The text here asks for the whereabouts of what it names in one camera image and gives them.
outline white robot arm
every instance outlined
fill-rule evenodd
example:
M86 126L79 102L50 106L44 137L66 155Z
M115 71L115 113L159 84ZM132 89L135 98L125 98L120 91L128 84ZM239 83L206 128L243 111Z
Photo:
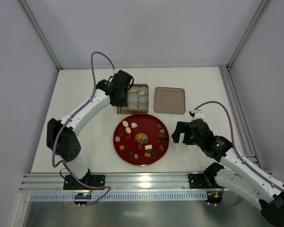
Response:
M84 126L103 108L109 106L127 106L127 92L133 85L133 77L119 70L108 80L97 83L95 95L90 95L74 111L56 120L52 118L47 124L46 145L58 155L72 174L79 180L90 175L88 168L80 157L81 146L77 139Z
M201 110L192 110L190 114L193 120L177 122L172 138L174 143L179 143L179 136L184 133L183 143L197 145L206 156L218 162L205 169L201 176L203 182L234 191L258 208L270 224L283 227L284 184L250 162L226 138L214 136L204 122L205 116Z

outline metal tray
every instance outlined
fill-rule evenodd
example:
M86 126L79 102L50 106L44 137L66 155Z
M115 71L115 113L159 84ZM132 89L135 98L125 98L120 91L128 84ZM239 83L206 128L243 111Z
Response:
M148 97L149 96L149 87L147 84L133 84L135 87L147 87L148 88ZM117 114L148 114L148 109L123 109L122 107L117 107Z
M157 87L154 111L163 114L185 113L185 90L182 88Z

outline metal floor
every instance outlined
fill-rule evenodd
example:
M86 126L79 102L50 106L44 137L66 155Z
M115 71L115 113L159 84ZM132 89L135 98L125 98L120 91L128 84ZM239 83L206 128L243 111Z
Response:
M223 204L239 197L224 192ZM30 202L24 227L270 227L259 211L243 201L234 208L215 208L205 201L103 202L72 208L72 202Z

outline red round tray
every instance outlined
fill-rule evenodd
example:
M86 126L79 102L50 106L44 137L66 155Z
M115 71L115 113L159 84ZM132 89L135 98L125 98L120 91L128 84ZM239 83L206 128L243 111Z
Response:
M127 134L125 131L125 127L122 125L122 121L127 121L129 128L132 130L130 134ZM114 132L114 147L117 152L117 154L126 162L138 165L138 166L144 166L152 164L156 161L158 161L160 158L164 156L166 153L168 147L169 147L169 133L167 131L166 126L163 124L162 121L160 121L158 118L146 114L146 113L137 113L130 115L123 119L117 126ZM138 127L132 128L132 123L136 123ZM158 135L159 127L158 124L161 126L161 129L164 129L164 135L167 136L166 139L162 138L161 142L158 143ZM119 142L115 141L115 137L119 136L120 133L124 134L124 138L121 139ZM138 149L138 143L135 141L135 136L139 133L143 133L147 136L148 141L146 144L142 144L142 150ZM131 138L129 140L125 139L126 136L131 135ZM159 148L159 145L162 144L164 147L164 151L161 151ZM157 151L158 154L156 156L151 155L150 157L145 157L144 153L145 145L152 145L152 151ZM129 156L129 153L133 151L135 154L139 156L138 159L135 159L134 157Z

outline enclosure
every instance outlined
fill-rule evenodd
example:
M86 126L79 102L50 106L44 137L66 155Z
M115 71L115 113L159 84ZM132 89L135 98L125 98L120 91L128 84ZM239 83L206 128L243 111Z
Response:
M148 114L169 136L178 121L191 121L191 109L223 103L237 148L284 182L284 0L1 0L0 226L271 226L246 200L219 208L201 199L221 188L190 189L188 175L215 162L197 146L170 137L156 163L124 162L113 133L128 115L112 106L78 136L84 164L105 175L111 194L74 208L72 195L88 190L63 190L46 130L93 91L93 51L148 85ZM113 74L103 56L95 55L94 66L97 82ZM185 91L183 115L154 111L158 87ZM224 110L202 111L214 134L230 140ZM239 200L225 189L221 204Z

